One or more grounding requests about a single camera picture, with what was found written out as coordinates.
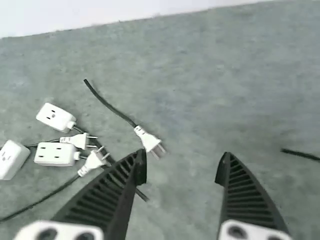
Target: screw hole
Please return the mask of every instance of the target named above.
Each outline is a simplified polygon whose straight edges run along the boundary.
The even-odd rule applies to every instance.
[[[232,226],[228,230],[228,234],[236,239],[247,239],[248,235],[241,227]]]
[[[54,240],[57,236],[57,231],[53,228],[49,228],[47,230],[44,230],[40,232],[40,234],[37,236],[37,240]]]

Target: black wire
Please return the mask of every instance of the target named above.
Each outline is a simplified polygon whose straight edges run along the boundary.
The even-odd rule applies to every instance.
[[[53,195],[61,192],[62,190],[64,190],[65,188],[67,188],[68,186],[70,186],[74,181],[76,181],[78,178],[80,178],[80,176],[77,174],[75,176],[73,176],[70,180],[68,180],[67,182],[65,182],[62,186],[58,187],[56,190],[54,190],[53,192],[49,193],[48,195],[44,196],[43,198],[41,198],[40,200],[18,210],[18,211],[15,211],[14,213],[11,213],[10,215],[8,216],[5,216],[3,218],[0,218],[0,223],[4,223],[10,219],[13,219],[15,218],[16,216],[18,216],[19,214],[22,214],[24,213],[25,211],[29,210],[29,209],[32,209],[34,206],[44,202],[45,200],[51,198]]]
[[[81,127],[76,126],[76,125],[73,126],[73,129],[76,130],[76,131],[78,131],[80,134],[87,133],[87,131],[85,131],[84,129],[82,129]],[[92,141],[92,143],[93,143],[94,145],[96,145],[98,148],[101,148],[102,145],[100,144],[100,142],[99,142],[96,138],[91,139],[91,141]],[[108,152],[107,152],[107,150],[102,149],[102,150],[101,150],[101,153],[102,153],[102,155],[106,155]],[[111,157],[111,155],[108,156],[107,161],[108,161],[111,165],[116,162],[116,161]],[[101,168],[103,168],[103,169],[105,170],[105,169],[108,168],[108,166],[107,166],[107,165],[103,165],[103,166],[101,166]],[[143,201],[145,201],[145,202],[148,202],[148,201],[149,201],[149,198],[148,198],[143,192],[141,192],[138,188],[135,189],[135,193],[138,194],[138,196],[139,196]]]
[[[118,115],[120,118],[125,120],[128,124],[130,124],[133,128],[138,126],[130,117],[125,115],[123,112],[116,109],[114,106],[112,106],[110,103],[108,103],[102,96],[100,96],[97,91],[90,85],[87,79],[83,80],[85,85],[89,88],[91,93],[104,105],[106,106],[110,111],[112,111],[114,114]]]
[[[285,153],[285,154],[291,154],[291,155],[295,155],[298,157],[302,157],[302,158],[306,158],[306,159],[311,159],[314,161],[320,161],[320,157],[312,155],[310,153],[305,153],[305,152],[301,152],[301,151],[293,151],[287,148],[281,148],[281,152]]]
[[[49,141],[45,141],[46,143],[59,143],[60,142],[60,139],[57,138],[57,139],[52,139],[52,140],[49,140]],[[38,147],[39,143],[34,143],[34,144],[28,144],[28,145],[24,145],[26,148],[35,148],[35,147]]]

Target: plug prong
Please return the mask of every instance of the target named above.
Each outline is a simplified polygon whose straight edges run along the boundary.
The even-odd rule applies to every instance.
[[[158,144],[158,147],[164,154],[167,152],[161,144]]]
[[[151,150],[150,152],[152,153],[152,155],[153,155],[157,160],[160,159],[160,157],[159,157],[153,150]]]
[[[105,148],[105,146],[102,146],[102,147],[100,147],[99,149],[98,149],[98,151],[96,151],[97,153],[100,153],[101,151],[102,151],[102,149],[104,149]]]
[[[102,160],[105,160],[107,157],[110,156],[110,152],[108,152],[106,155],[103,156]]]

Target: power cord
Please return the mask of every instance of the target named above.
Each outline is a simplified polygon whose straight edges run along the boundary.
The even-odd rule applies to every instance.
[[[138,126],[130,117],[125,115],[123,112],[116,109],[114,106],[112,106],[110,103],[108,103],[102,96],[100,96],[97,91],[90,85],[87,79],[83,80],[85,85],[88,87],[88,89],[91,91],[91,93],[104,105],[106,106],[110,111],[112,111],[114,114],[118,115],[120,118],[125,120],[128,124],[130,124],[133,128]]]
[[[79,132],[80,134],[84,134],[86,131],[84,131],[82,128],[80,128],[79,126],[77,125],[74,125],[72,127],[72,129],[76,130],[77,132]]]
[[[13,219],[15,218],[16,216],[24,213],[25,211],[29,210],[29,209],[32,209],[34,206],[44,202],[45,200],[51,198],[53,195],[61,192],[62,190],[66,189],[68,186],[70,186],[73,182],[75,182],[78,178],[80,178],[80,176],[77,174],[75,176],[73,176],[72,178],[70,178],[67,182],[65,182],[62,186],[58,187],[56,190],[52,191],[51,193],[49,193],[48,195],[44,196],[43,198],[41,198],[40,200],[24,207],[24,208],[21,208],[20,210],[18,211],[15,211],[13,213],[11,213],[10,215],[8,216],[5,216],[3,218],[0,218],[0,223],[4,223],[10,219]]]
[[[52,140],[49,140],[49,141],[45,141],[46,143],[59,143],[60,142],[60,139],[57,138],[57,139],[52,139]],[[37,146],[39,145],[39,143],[34,143],[34,144],[28,144],[28,145],[24,145],[26,148],[36,148]]]
[[[290,154],[290,155],[294,155],[294,156],[298,156],[298,157],[311,159],[311,160],[320,162],[320,157],[312,155],[310,153],[305,153],[305,152],[301,152],[301,151],[293,151],[293,150],[290,150],[287,148],[281,148],[281,152],[285,153],[285,154]]]
[[[116,109],[109,102],[107,102],[98,92],[90,85],[87,79],[83,80],[85,85],[89,88],[91,93],[109,110],[125,120],[133,127],[134,133],[140,138],[142,145],[147,153],[151,152],[156,159],[160,159],[160,156],[166,153],[166,150],[161,145],[161,140],[154,135],[148,133],[140,125],[137,125],[130,117]]]

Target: ribbed gripper pad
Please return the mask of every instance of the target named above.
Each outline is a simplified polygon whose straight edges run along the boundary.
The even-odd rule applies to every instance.
[[[52,220],[100,227],[106,236],[113,232],[113,227],[124,227],[125,235],[136,185],[146,180],[146,152],[141,149],[107,168],[75,195]]]
[[[222,156],[215,182],[224,187],[220,223],[233,219],[288,233],[267,192],[232,153],[225,152]]]

